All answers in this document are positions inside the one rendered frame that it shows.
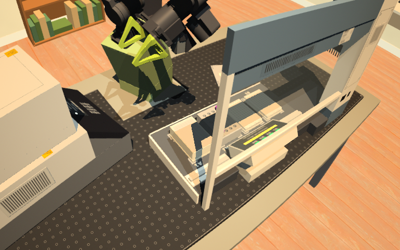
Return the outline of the beige benchtop instrument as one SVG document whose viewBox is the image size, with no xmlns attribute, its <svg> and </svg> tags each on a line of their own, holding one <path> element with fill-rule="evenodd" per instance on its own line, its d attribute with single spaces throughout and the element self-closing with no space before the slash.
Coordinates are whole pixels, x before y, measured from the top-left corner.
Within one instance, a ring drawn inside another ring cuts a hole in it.
<svg viewBox="0 0 400 250">
<path fill-rule="evenodd" d="M 0 250 L 132 151 L 130 133 L 15 45 L 0 53 Z"/>
</svg>

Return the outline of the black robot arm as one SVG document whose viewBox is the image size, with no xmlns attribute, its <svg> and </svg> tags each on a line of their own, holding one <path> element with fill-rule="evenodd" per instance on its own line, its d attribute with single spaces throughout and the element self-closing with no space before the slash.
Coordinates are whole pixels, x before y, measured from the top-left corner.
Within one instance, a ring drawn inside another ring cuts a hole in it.
<svg viewBox="0 0 400 250">
<path fill-rule="evenodd" d="M 169 0 L 167 2 L 184 20 L 188 15 L 192 15 L 184 25 L 178 18 L 164 32 L 171 39 L 173 44 L 170 46 L 175 54 L 187 53 L 197 43 L 192 38 L 186 27 L 192 34 L 203 42 L 212 36 L 219 28 L 220 23 L 210 11 L 211 7 L 206 3 L 208 0 Z M 116 25 L 116 32 L 111 35 L 112 41 L 119 44 L 125 30 L 127 21 L 131 16 L 138 19 L 135 14 L 140 14 L 145 6 L 144 0 L 102 0 L 107 17 Z"/>
</svg>

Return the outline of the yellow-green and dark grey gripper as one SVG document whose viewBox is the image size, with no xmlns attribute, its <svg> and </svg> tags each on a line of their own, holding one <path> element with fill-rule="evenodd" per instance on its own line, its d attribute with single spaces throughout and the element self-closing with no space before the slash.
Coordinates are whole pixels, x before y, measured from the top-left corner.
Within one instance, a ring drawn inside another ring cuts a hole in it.
<svg viewBox="0 0 400 250">
<path fill-rule="evenodd" d="M 123 49 L 145 37 L 143 45 L 135 56 L 132 65 L 137 67 L 143 65 L 145 63 L 167 58 L 169 55 L 165 52 L 166 47 L 160 41 L 162 39 L 168 47 L 170 47 L 173 42 L 168 38 L 165 34 L 165 30 L 172 25 L 178 18 L 182 21 L 182 17 L 179 13 L 177 13 L 171 6 L 167 3 L 163 5 L 157 12 L 155 12 L 151 17 L 148 17 L 145 13 L 141 12 L 139 17 L 145 21 L 144 24 L 141 24 L 138 20 L 134 20 L 131 16 L 128 19 L 123 35 L 120 39 L 118 46 Z M 130 29 L 134 27 L 138 34 L 131 38 L 130 40 L 125 41 Z M 149 34 L 150 33 L 150 34 Z M 157 53 L 146 57 L 142 60 L 140 58 L 142 55 L 150 48 L 153 47 Z M 140 60 L 140 61 L 139 61 Z"/>
</svg>

